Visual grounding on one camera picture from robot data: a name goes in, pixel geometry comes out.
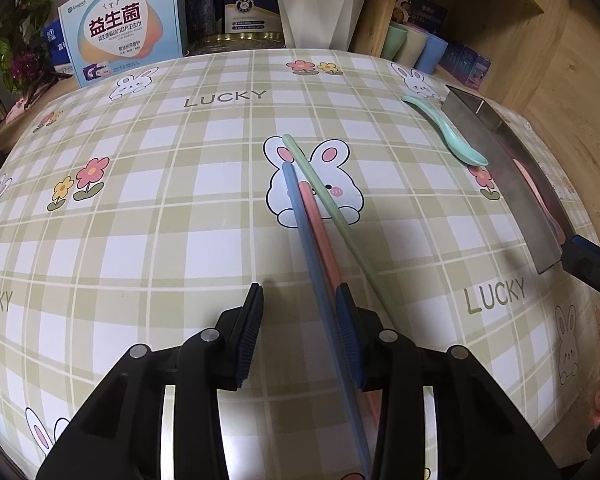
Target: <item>blue chopstick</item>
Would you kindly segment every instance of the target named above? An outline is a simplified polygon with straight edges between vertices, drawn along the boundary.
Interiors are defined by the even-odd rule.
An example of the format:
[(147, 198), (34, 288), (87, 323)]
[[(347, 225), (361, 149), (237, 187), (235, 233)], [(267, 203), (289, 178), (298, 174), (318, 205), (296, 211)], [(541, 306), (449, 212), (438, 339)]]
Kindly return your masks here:
[(362, 463), (365, 478), (371, 478), (371, 453), (369, 452), (368, 442), (366, 441), (365, 427), (362, 424), (362, 416), (360, 415), (360, 410), (355, 400), (355, 391), (353, 390), (353, 384), (350, 380), (347, 359), (339, 340), (336, 319), (329, 299), (329, 290), (324, 280), (324, 274), (320, 265), (320, 257), (318, 256), (318, 250), (311, 231), (311, 225), (309, 224), (309, 217), (307, 216), (304, 202), (302, 201), (302, 195), (300, 194), (298, 178), (291, 162), (284, 162), (282, 164), (282, 171), (285, 175), (286, 187), (289, 192), (289, 197), (291, 198), (291, 206), (293, 207), (295, 221), (298, 224), (298, 232), (300, 234), (302, 249), (304, 250), (304, 257), (306, 258), (306, 263), (309, 267), (309, 276), (311, 277), (313, 293), (318, 302), (318, 309), (320, 311), (322, 323), (324, 324), (324, 329), (327, 333), (331, 355), (333, 355), (336, 362), (337, 377), (344, 393), (347, 412), (349, 413), (349, 419), (353, 426), (353, 437), (355, 438), (357, 453), (360, 457), (360, 462)]

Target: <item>white plant pot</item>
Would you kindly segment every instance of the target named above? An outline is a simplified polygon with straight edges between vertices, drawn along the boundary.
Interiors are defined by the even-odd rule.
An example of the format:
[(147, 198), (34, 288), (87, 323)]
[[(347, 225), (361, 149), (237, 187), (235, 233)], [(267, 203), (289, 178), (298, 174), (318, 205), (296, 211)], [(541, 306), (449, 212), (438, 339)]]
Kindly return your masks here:
[(277, 0), (288, 48), (348, 50), (365, 0)]

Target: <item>cup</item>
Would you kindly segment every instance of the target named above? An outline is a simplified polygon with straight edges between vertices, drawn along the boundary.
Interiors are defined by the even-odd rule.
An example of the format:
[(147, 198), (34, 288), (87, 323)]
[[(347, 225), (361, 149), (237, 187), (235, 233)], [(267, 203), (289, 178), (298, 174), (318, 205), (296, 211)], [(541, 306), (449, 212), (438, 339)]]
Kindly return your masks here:
[(408, 29), (404, 25), (390, 22), (389, 30), (386, 32), (386, 38), (384, 38), (384, 46), (382, 46), (382, 53), (380, 54), (380, 57), (388, 60), (393, 59), (397, 51), (406, 40), (407, 34)]
[(213, 0), (184, 0), (189, 44), (215, 32)]
[(417, 25), (405, 25), (408, 28), (409, 33), (407, 34), (407, 40), (398, 50), (393, 60), (396, 63), (413, 68), (416, 65), (417, 58), (420, 57), (424, 50), (429, 34)]
[(442, 59), (445, 54), (448, 43), (442, 38), (438, 38), (433, 34), (429, 34), (427, 44), (417, 59), (415, 69), (424, 72), (425, 74), (432, 74), (435, 72), (435, 67)]

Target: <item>screw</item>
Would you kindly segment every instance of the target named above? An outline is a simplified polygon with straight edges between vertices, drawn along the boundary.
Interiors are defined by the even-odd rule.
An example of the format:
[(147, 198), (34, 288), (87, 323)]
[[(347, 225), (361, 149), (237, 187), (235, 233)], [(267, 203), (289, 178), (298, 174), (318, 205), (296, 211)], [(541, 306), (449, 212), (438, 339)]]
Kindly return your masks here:
[(464, 346), (456, 345), (451, 348), (451, 355), (456, 359), (466, 359), (468, 357), (468, 350)]
[(395, 330), (382, 330), (379, 334), (380, 341), (393, 343), (398, 340), (398, 333)]
[(200, 339), (202, 339), (202, 341), (206, 341), (207, 343), (211, 343), (211, 341), (215, 341), (216, 339), (218, 339), (219, 336), (220, 333), (218, 332), (218, 330), (214, 328), (207, 328), (202, 332), (202, 334), (200, 334)]
[(129, 350), (129, 355), (131, 355), (131, 357), (133, 359), (139, 359), (140, 357), (144, 356), (146, 354), (146, 346), (144, 345), (135, 345), (132, 346), (131, 349)]

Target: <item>wooden cabinet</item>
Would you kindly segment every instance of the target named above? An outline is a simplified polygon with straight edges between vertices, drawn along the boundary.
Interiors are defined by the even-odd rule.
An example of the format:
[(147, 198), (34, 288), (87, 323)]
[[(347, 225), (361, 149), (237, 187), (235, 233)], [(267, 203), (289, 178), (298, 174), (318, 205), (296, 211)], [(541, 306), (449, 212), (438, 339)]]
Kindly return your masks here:
[[(522, 111), (560, 41), (569, 0), (431, 0), (447, 9), (441, 36), (488, 57), (480, 92)], [(366, 0), (350, 50), (379, 56), (395, 0)]]

